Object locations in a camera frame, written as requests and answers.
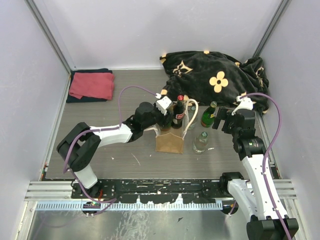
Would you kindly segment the green bottle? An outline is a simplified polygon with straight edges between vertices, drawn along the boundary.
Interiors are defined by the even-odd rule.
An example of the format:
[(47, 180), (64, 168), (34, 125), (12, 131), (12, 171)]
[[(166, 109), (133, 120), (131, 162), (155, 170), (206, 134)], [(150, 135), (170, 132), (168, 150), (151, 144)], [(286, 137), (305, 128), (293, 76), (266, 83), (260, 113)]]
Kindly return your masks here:
[(167, 115), (164, 117), (164, 121), (162, 126), (160, 126), (160, 129), (162, 131), (168, 131), (170, 130), (171, 126), (172, 126), (172, 121), (174, 118), (174, 106), (172, 105), (168, 111), (167, 111)]
[(200, 122), (203, 127), (209, 128), (214, 123), (216, 117), (216, 108), (217, 103), (212, 101), (210, 106), (203, 112)]

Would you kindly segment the cola glass bottle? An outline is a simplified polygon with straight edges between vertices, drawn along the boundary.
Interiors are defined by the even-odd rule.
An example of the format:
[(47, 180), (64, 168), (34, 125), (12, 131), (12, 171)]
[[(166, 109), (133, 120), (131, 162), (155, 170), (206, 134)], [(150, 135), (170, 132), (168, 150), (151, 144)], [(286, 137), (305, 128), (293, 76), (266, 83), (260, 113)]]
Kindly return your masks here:
[(182, 127), (183, 118), (185, 116), (184, 96), (179, 95), (173, 109), (172, 128), (179, 129)]

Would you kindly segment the brown canvas bag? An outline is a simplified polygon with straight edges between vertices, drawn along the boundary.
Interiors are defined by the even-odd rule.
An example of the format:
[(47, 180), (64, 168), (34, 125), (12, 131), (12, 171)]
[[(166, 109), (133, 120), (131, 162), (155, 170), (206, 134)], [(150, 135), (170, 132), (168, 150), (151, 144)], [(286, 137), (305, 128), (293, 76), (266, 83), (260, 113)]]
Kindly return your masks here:
[(162, 153), (182, 154), (184, 152), (185, 137), (195, 117), (189, 120), (188, 106), (193, 104), (198, 113), (199, 105), (196, 100), (188, 99), (185, 102), (184, 118), (182, 120), (182, 127), (178, 129), (170, 128), (168, 131), (162, 131), (158, 124), (155, 124), (145, 130), (155, 132), (155, 151)]

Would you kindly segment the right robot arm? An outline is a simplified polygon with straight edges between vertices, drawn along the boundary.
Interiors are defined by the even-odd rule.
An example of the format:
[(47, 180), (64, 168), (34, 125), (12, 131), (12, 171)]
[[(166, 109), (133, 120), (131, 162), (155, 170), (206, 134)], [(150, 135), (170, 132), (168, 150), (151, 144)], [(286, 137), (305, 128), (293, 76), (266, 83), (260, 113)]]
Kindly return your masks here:
[(289, 217), (277, 193), (265, 144), (256, 136), (254, 111), (220, 107), (213, 129), (221, 121), (224, 121), (222, 131), (232, 136), (233, 148), (248, 174), (251, 188), (240, 172), (224, 172), (219, 179), (220, 193), (232, 196), (242, 210), (250, 240), (293, 239), (299, 224), (296, 218)]

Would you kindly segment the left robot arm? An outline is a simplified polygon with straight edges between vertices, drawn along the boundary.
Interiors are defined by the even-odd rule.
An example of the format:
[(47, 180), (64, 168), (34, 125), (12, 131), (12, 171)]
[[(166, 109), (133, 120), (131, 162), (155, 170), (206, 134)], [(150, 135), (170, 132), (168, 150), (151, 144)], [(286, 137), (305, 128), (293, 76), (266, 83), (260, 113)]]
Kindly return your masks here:
[(85, 122), (78, 123), (56, 148), (64, 160), (63, 169), (71, 169), (88, 198), (97, 197), (100, 185), (90, 166), (96, 150), (107, 145), (134, 142), (147, 129), (167, 125), (173, 119), (172, 105), (172, 101), (165, 99), (154, 104), (142, 102), (132, 116), (114, 126), (94, 127)]

